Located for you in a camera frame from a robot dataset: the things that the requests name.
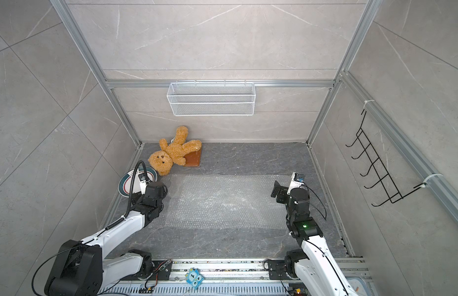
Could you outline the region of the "large bubble wrap sheet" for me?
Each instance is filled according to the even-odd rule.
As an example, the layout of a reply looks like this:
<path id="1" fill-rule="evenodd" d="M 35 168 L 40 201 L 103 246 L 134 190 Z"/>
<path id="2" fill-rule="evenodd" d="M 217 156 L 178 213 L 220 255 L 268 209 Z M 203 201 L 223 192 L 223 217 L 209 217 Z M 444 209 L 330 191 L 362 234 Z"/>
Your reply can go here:
<path id="1" fill-rule="evenodd" d="M 288 175 L 169 175 L 164 209 L 151 226 L 180 229 L 286 229 L 284 205 L 271 196 Z"/>

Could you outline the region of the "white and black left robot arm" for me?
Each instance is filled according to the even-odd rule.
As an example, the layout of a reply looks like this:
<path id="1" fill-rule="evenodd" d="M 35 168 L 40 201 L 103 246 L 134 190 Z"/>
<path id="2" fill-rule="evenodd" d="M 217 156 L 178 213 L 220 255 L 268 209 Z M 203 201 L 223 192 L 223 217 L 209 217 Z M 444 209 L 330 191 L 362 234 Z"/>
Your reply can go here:
<path id="1" fill-rule="evenodd" d="M 44 293 L 47 296 L 95 296 L 102 287 L 127 276 L 147 280 L 155 273 L 151 254 L 132 249 L 108 259 L 119 244 L 159 217 L 167 196 L 159 181 L 146 185 L 145 192 L 129 199 L 124 216 L 83 240 L 65 242 L 51 268 Z"/>

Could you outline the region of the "bubble plate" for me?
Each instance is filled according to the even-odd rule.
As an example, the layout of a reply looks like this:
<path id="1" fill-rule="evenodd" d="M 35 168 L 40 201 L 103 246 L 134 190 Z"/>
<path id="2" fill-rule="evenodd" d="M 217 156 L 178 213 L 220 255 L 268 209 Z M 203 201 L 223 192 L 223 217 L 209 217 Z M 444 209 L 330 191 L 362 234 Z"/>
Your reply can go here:
<path id="1" fill-rule="evenodd" d="M 155 182 L 158 180 L 158 174 L 153 168 L 147 168 L 146 169 L 147 175 L 149 182 Z M 143 173 L 143 167 L 140 166 L 139 169 L 137 170 L 137 173 Z M 139 178 L 138 176 L 134 176 L 134 172 L 132 170 L 128 171 L 120 180 L 119 185 L 118 185 L 118 191 L 120 195 L 124 197 L 129 197 L 130 195 L 130 185 L 132 183 L 132 180 L 134 180 L 134 186 L 132 193 L 133 194 L 138 194 L 140 192 L 140 186 L 139 186 Z"/>

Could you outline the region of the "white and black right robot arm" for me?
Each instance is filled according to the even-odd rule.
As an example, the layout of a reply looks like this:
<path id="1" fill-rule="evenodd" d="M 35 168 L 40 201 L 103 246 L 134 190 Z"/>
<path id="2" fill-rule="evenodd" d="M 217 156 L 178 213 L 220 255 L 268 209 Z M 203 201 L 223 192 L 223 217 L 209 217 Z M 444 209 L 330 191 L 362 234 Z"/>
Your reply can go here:
<path id="1" fill-rule="evenodd" d="M 300 247 L 285 256 L 287 275 L 301 280 L 312 296 L 357 295 L 332 256 L 322 230 L 311 217 L 310 188 L 304 183 L 285 187 L 276 181 L 271 197 L 285 206 L 289 234 Z"/>

